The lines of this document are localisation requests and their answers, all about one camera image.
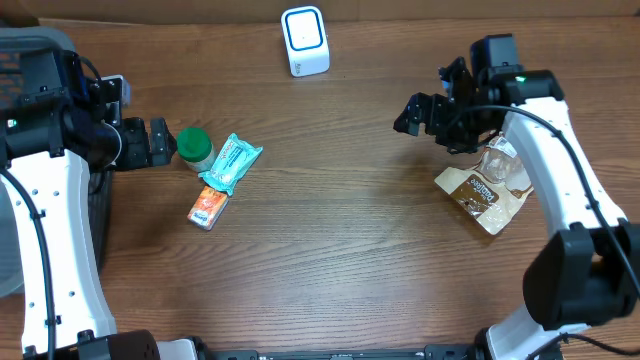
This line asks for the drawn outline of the green-lidded jar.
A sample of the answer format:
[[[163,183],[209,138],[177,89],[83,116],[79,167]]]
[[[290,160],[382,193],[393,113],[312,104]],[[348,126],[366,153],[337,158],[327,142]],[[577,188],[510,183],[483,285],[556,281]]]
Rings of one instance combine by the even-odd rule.
[[[197,172],[208,171],[216,159],[215,147],[201,128],[185,128],[177,137],[177,151],[187,166]]]

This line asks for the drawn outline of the teal long snack packet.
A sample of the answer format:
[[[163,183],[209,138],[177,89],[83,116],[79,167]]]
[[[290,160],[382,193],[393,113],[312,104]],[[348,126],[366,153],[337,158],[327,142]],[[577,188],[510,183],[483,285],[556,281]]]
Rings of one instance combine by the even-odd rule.
[[[255,147],[232,133],[222,146],[211,168],[199,173],[198,177],[209,187],[232,196],[237,183],[246,175],[262,152],[262,147]]]

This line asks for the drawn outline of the orange small packet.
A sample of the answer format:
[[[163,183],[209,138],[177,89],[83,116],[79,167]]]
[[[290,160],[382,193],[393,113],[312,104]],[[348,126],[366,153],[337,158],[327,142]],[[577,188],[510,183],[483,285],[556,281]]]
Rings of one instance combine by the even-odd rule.
[[[205,186],[190,209],[187,219],[201,229],[209,231],[224,211],[229,196],[214,188]]]

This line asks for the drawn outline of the beige brown snack pouch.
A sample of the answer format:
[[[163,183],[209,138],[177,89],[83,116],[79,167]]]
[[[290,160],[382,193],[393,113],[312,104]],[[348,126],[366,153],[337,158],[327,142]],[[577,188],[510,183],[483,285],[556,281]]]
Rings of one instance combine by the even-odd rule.
[[[435,183],[491,235],[519,212],[533,185],[512,144],[500,134],[471,168],[449,167]]]

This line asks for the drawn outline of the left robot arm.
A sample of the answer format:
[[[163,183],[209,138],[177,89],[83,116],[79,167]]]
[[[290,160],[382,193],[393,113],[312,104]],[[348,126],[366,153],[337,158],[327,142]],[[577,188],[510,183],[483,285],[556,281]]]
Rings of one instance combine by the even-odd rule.
[[[24,282],[26,359],[196,359],[192,338],[119,332],[104,296],[89,216],[90,178],[168,164],[166,122],[125,118],[121,78],[38,28],[3,31],[20,78],[1,111],[1,180],[16,223]]]

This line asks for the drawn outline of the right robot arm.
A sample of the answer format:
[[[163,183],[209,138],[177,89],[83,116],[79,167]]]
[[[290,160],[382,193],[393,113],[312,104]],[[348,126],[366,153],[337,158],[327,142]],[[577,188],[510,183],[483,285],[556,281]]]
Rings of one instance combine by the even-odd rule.
[[[523,277],[523,305],[470,345],[429,345],[428,359],[558,359],[589,328],[630,315],[639,300],[639,228],[601,186],[548,70],[521,64],[510,34],[476,41],[439,72],[444,93],[414,94],[394,122],[451,154],[502,135],[519,155],[549,239]]]

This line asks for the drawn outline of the white barcode scanner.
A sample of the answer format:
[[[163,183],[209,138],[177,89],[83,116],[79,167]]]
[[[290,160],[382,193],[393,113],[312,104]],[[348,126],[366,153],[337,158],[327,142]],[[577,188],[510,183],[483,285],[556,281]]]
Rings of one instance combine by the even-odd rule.
[[[329,44],[323,15],[317,7],[309,5],[286,10],[281,15],[281,27],[293,77],[329,70]]]

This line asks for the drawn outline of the grey plastic shopping basket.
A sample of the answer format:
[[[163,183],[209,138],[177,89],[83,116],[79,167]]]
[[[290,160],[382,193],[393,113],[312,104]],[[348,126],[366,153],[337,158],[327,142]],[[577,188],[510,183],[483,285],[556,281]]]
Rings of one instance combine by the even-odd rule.
[[[75,51],[72,40],[62,31],[50,27],[1,28],[1,67],[17,63],[17,56],[28,50],[59,47]],[[111,213],[113,173],[92,174],[89,182],[88,209],[90,229],[98,271],[104,264],[107,232]],[[1,185],[1,297],[24,292],[18,234],[7,190]]]

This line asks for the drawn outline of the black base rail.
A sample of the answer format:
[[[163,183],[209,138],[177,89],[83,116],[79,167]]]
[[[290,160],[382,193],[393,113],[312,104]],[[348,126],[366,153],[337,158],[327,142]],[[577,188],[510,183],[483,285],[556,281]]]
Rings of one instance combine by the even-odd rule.
[[[258,352],[212,351],[214,360],[471,360],[484,359],[470,345],[427,345],[421,349],[326,350]]]

